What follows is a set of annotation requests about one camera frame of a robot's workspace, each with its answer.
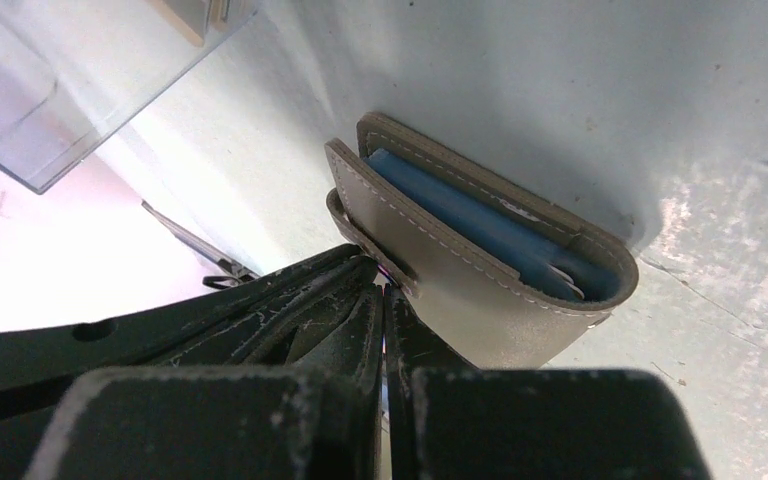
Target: wallet stitching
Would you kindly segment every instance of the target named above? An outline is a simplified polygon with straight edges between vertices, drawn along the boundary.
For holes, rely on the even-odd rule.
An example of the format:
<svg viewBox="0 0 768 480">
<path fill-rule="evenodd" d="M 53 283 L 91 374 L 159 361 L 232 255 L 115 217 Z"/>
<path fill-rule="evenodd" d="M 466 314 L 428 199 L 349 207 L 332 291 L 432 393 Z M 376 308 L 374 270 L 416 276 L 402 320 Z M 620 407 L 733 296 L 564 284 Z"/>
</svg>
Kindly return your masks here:
<svg viewBox="0 0 768 480">
<path fill-rule="evenodd" d="M 329 157 L 329 160 L 334 160 L 336 158 L 331 153 L 328 154 L 328 157 Z M 349 195 L 346 193 L 346 188 L 344 187 L 345 182 L 343 182 L 343 178 L 340 176 L 340 169 L 337 168 L 336 162 L 334 162 L 334 176 L 337 179 L 337 186 L 340 188 L 340 191 L 343 192 L 343 199 L 345 203 L 346 213 L 348 213 L 349 218 L 351 218 L 352 210 L 351 210 L 351 206 L 349 205 Z M 347 227 L 340 228 L 340 232 L 343 234 L 348 234 L 348 236 L 351 237 L 351 239 L 354 240 L 355 243 L 358 243 L 362 246 L 365 246 L 367 243 L 359 240 L 355 232 L 349 230 Z M 376 258 L 376 260 L 379 263 L 386 262 L 387 265 L 385 266 L 387 267 L 387 270 L 390 271 L 391 274 L 397 275 L 399 277 L 404 277 L 404 278 L 399 278 L 399 281 L 402 283 L 402 286 L 405 288 L 405 290 L 408 291 L 408 294 L 413 295 L 413 291 L 411 290 L 411 287 L 410 287 L 413 279 L 410 278 L 410 276 L 408 276 L 407 274 L 402 273 L 402 269 L 398 268 L 398 266 L 395 263 L 393 263 L 393 261 L 391 261 L 389 258 L 387 258 L 386 255 L 382 254 L 382 257 L 383 258 Z"/>
<path fill-rule="evenodd" d="M 435 163 L 434 161 L 432 161 L 431 159 L 427 158 L 427 157 L 426 157 L 425 155 L 423 155 L 422 153 L 420 153 L 420 152 L 417 152 L 417 151 L 416 151 L 416 150 L 414 150 L 413 148 L 411 148 L 411 147 L 409 147 L 409 146 L 407 146 L 407 145 L 405 145 L 405 144 L 403 144 L 403 143 L 399 143 L 398 141 L 396 141 L 396 140 L 393 140 L 392 138 L 390 138 L 390 137 L 388 137 L 388 136 L 386 136 L 386 135 L 380 134 L 380 133 L 378 133 L 378 132 L 367 132 L 367 134 L 366 134 L 366 143 L 367 143 L 367 144 L 369 143 L 369 138 L 370 138 L 370 137 L 372 137 L 372 136 L 381 137 L 381 138 L 383 138 L 384 140 L 387 140 L 387 141 L 389 141 L 389 142 L 392 142 L 392 143 L 393 143 L 393 144 L 395 144 L 395 145 L 398 145 L 399 147 L 402 147 L 402 148 L 404 148 L 405 150 L 407 150 L 407 151 L 411 152 L 412 154 L 416 155 L 417 157 L 419 157 L 419 158 L 421 158 L 421 159 L 425 160 L 425 161 L 426 161 L 426 162 L 428 162 L 430 165 L 432 165 L 432 166 L 434 166 L 434 167 L 437 167 L 437 168 L 439 168 L 440 170 L 443 170 L 444 172 L 448 173 L 449 175 L 451 175 L 451 176 L 453 176 L 453 177 L 455 177 L 455 178 L 458 178 L 458 179 L 460 179 L 461 181 L 463 181 L 463 182 L 466 182 L 466 183 L 470 184 L 471 186 L 473 186 L 473 187 L 475 187 L 475 188 L 477 188 L 477 189 L 481 190 L 481 191 L 482 191 L 482 192 L 484 192 L 485 194 L 489 195 L 491 198 L 493 198 L 493 199 L 495 199 L 495 200 L 498 200 L 500 203 L 503 203 L 503 202 L 509 203 L 509 202 L 507 202 L 506 200 L 504 200 L 504 199 L 502 199 L 502 198 L 499 198 L 498 196 L 496 196 L 496 195 L 493 195 L 492 193 L 488 192 L 486 189 L 484 189 L 484 188 L 482 188 L 482 187 L 479 187 L 478 185 L 476 185 L 476 184 L 472 183 L 471 181 L 469 181 L 469 180 L 467 180 L 467 179 L 465 179 L 465 178 L 461 177 L 460 175 L 458 175 L 458 174 L 456 174 L 456 173 L 454 173 L 454 172 L 452 172 L 452 171 L 450 171 L 450 170 L 446 169 L 446 168 L 445 168 L 445 167 L 443 167 L 442 165 L 440 165 L 440 164 L 438 164 L 438 163 Z M 543 221 L 543 220 L 541 220 L 540 218 L 538 218 L 537 216 L 535 216 L 534 218 L 536 218 L 536 219 L 537 219 L 537 222 L 539 222 L 539 223 L 542 223 L 542 224 L 544 224 L 544 225 L 547 225 L 547 226 L 549 226 L 549 227 L 551 227 L 551 228 L 553 228 L 553 229 L 557 230 L 558 232 L 561 232 L 561 233 L 564 233 L 564 234 L 567 234 L 567 235 L 569 235 L 569 234 L 570 234 L 570 232 L 568 232 L 568 231 L 566 231 L 566 230 L 563 230 L 563 229 L 561 229 L 561 228 L 559 228 L 559 227 L 556 227 L 555 225 L 552 225 L 551 223 L 548 223 L 548 222 L 546 222 L 546 221 Z M 597 235 L 597 236 L 600 236 L 600 237 L 601 237 L 601 235 L 600 235 L 598 232 L 593 232 L 593 234 L 594 234 L 594 235 Z M 605 253 L 607 253 L 607 254 L 608 254 L 608 256 L 609 256 L 609 257 L 611 257 L 611 258 L 614 260 L 614 263 L 617 265 L 617 267 L 619 267 L 619 269 L 620 269 L 620 271 L 621 271 L 621 272 L 624 272 L 624 271 L 625 271 L 625 268 L 623 267 L 623 264 L 622 264 L 622 262 L 621 262 L 621 261 L 620 261 L 620 260 L 619 260 L 619 259 L 618 259 L 618 258 L 617 258 L 615 255 L 614 255 L 614 253 L 613 253 L 613 252 L 611 252 L 611 250 L 610 250 L 610 249 L 608 249 L 608 247 L 606 247 L 605 245 L 603 245 L 603 244 L 602 244 L 602 242 L 600 242 L 600 241 L 599 241 L 598 239 L 596 239 L 596 238 L 593 238 L 593 237 L 589 236 L 587 233 L 584 233 L 584 232 L 580 233 L 580 235 L 582 235 L 584 238 L 587 238 L 587 239 L 589 239 L 589 240 L 590 240 L 590 241 L 592 241 L 594 244 L 596 244 L 596 246 L 598 246 L 598 247 L 599 247 L 599 248 L 601 248 L 601 249 L 602 249 L 602 250 L 603 250 Z"/>
<path fill-rule="evenodd" d="M 349 171 L 349 173 L 351 173 L 352 175 L 354 175 L 354 176 L 355 176 L 355 178 L 357 178 L 357 179 L 358 179 L 358 181 L 360 181 L 360 183 L 361 183 L 361 184 L 362 184 L 364 187 L 366 187 L 366 188 L 367 188 L 367 189 L 368 189 L 370 192 L 372 192 L 372 193 L 373 193 L 373 194 L 374 194 L 376 197 L 378 197 L 378 199 L 379 199 L 379 200 L 381 200 L 383 203 L 385 203 L 386 205 L 388 205 L 388 206 L 389 206 L 389 207 L 390 207 L 392 210 L 394 210 L 396 213 L 398 213 L 398 214 L 399 214 L 399 216 L 401 216 L 402 218 L 404 218 L 405 220 L 407 220 L 407 221 L 408 221 L 408 223 L 410 223 L 410 224 L 411 224 L 411 225 L 413 225 L 414 227 L 418 228 L 420 232 L 422 232 L 422 233 L 426 234 L 426 235 L 427 235 L 428 237 L 430 237 L 432 240 L 436 241 L 438 244 L 440 244 L 441 246 L 443 246 L 443 247 L 444 247 L 446 250 L 448 250 L 449 252 L 451 252 L 452 254 L 454 254 L 456 257 L 458 257 L 458 258 L 460 258 L 461 260 L 463 260 L 464 262 L 466 262 L 468 265 L 472 266 L 472 268 L 474 268 L 474 269 L 478 270 L 479 272 L 483 273 L 485 276 L 487 276 L 487 278 L 489 278 L 489 279 L 491 279 L 491 280 L 495 281 L 497 284 L 499 284 L 499 286 L 501 286 L 501 287 L 502 287 L 502 288 L 504 288 L 505 290 L 509 291 L 510 293 L 512 293 L 512 294 L 514 294 L 514 295 L 516 295 L 517 297 L 519 297 L 519 298 L 521 298 L 521 299 L 523 299 L 523 300 L 525 300 L 525 301 L 527 301 L 527 302 L 529 302 L 529 303 L 533 303 L 534 305 L 537 305 L 538 307 L 542 308 L 543 310 L 549 310 L 549 311 L 551 311 L 551 312 L 554 312 L 554 313 L 557 313 L 557 314 L 560 314 L 560 315 L 564 315 L 564 316 L 567 316 L 567 317 L 587 317 L 587 318 L 593 318 L 593 317 L 598 317 L 598 316 L 604 315 L 604 313 L 605 313 L 605 312 L 601 312 L 601 313 L 594 313 L 594 314 L 587 314 L 587 313 L 569 313 L 569 312 L 564 312 L 564 311 L 561 311 L 561 310 L 555 310 L 554 308 L 551 308 L 551 307 L 549 307 L 549 306 L 543 305 L 542 303 L 538 302 L 537 300 L 532 300 L 532 299 L 530 299 L 530 298 L 524 297 L 524 296 L 522 295 L 522 293 L 521 293 L 521 292 L 517 292 L 517 291 L 513 290 L 513 289 L 512 289 L 510 286 L 508 286 L 508 285 L 506 285 L 506 284 L 502 283 L 500 280 L 498 280 L 496 277 L 494 277 L 493 275 L 491 275 L 490 273 L 488 273 L 486 270 L 484 270 L 483 268 L 479 267 L 479 266 L 478 266 L 478 265 L 476 265 L 475 263 L 473 263 L 473 262 L 469 261 L 469 259 L 465 258 L 463 255 L 461 255 L 461 254 L 459 254 L 458 252 L 454 251 L 454 250 L 453 250 L 451 247 L 449 247 L 448 245 L 446 245 L 445 243 L 443 243 L 441 240 L 439 240 L 437 237 L 435 237 L 435 236 L 434 236 L 434 235 L 433 235 L 431 232 L 429 232 L 428 230 L 426 230 L 425 228 L 423 228 L 421 225 L 417 224 L 415 221 L 413 221 L 413 219 L 411 219 L 410 217 L 408 217 L 407 215 L 405 215 L 405 213 L 404 213 L 404 212 L 402 212 L 401 210 L 399 210 L 399 208 L 398 208 L 398 207 L 396 207 L 395 205 L 393 205 L 392 203 L 390 203 L 389 201 L 387 201 L 387 199 L 385 199 L 383 196 L 381 196 L 381 194 L 380 194 L 380 193 L 378 193 L 378 191 L 377 191 L 377 190 L 375 190 L 375 188 L 374 188 L 372 185 L 368 184 L 368 183 L 367 183 L 367 182 L 366 182 L 366 181 L 363 179 L 363 177 L 361 177 L 361 176 L 360 176 L 360 174 L 359 174 L 359 173 L 357 173 L 356 171 L 354 171 L 354 169 L 352 169 L 352 167 L 351 167 L 351 166 L 348 164 L 348 162 L 346 162 L 346 161 L 345 161 L 345 160 L 343 160 L 342 158 L 338 158 L 338 160 L 340 160 L 340 162 L 343 164 L 343 166 L 345 166 L 345 167 L 346 167 L 346 170 L 348 170 L 348 171 Z M 342 179 L 340 178 L 340 176 L 339 176 L 339 175 L 337 175 L 337 181 L 342 183 Z"/>
</svg>

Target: transparent plastic box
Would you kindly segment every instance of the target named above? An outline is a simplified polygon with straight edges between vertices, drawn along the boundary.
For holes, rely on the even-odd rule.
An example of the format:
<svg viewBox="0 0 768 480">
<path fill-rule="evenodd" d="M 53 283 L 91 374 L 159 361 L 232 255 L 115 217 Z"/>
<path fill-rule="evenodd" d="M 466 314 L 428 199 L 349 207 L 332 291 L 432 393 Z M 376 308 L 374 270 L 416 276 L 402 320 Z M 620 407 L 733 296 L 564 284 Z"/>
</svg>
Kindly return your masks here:
<svg viewBox="0 0 768 480">
<path fill-rule="evenodd" d="M 0 0 L 0 169 L 45 192 L 258 5 Z"/>
</svg>

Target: wallet pocket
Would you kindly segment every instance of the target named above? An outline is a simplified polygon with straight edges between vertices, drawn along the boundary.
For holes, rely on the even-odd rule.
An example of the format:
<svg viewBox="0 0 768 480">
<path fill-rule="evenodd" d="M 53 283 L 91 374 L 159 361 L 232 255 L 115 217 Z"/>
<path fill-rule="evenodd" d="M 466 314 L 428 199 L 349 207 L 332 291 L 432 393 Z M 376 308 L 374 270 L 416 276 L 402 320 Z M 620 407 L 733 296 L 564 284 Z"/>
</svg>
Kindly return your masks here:
<svg viewBox="0 0 768 480">
<path fill-rule="evenodd" d="M 414 297 L 411 304 L 423 321 L 474 363 L 539 366 L 634 291 L 637 265 L 619 240 L 446 147 L 378 113 L 358 123 L 358 147 L 362 157 L 384 151 L 408 162 L 492 209 L 500 222 L 535 232 L 614 282 L 592 298 L 547 294 L 508 264 L 514 261 L 506 263 L 458 233 L 451 218 L 447 224 L 422 208 L 344 143 L 328 142 L 337 185 L 329 208 L 344 236 L 376 258 Z"/>
</svg>

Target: wallet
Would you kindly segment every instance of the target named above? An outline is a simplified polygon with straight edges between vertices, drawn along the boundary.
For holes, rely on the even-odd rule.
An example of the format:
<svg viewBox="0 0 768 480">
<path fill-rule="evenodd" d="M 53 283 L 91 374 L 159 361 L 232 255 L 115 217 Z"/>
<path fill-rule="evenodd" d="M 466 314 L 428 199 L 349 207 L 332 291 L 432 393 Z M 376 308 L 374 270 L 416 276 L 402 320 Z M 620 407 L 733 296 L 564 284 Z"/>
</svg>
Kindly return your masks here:
<svg viewBox="0 0 768 480">
<path fill-rule="evenodd" d="M 325 152 L 341 234 L 484 368 L 539 367 L 634 292 L 623 243 L 380 113 Z"/>
</svg>

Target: screw hole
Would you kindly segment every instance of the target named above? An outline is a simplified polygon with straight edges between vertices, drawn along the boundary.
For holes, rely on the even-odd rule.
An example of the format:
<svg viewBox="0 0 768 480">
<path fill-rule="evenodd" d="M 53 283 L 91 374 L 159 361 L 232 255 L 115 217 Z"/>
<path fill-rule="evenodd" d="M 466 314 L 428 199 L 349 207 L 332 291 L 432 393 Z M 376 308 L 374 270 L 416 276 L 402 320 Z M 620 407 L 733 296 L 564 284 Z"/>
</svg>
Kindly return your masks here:
<svg viewBox="0 0 768 480">
<path fill-rule="evenodd" d="M 109 337 L 116 331 L 116 322 L 112 318 L 95 323 L 82 323 L 72 329 L 72 338 L 79 342 L 97 342 Z"/>
</svg>

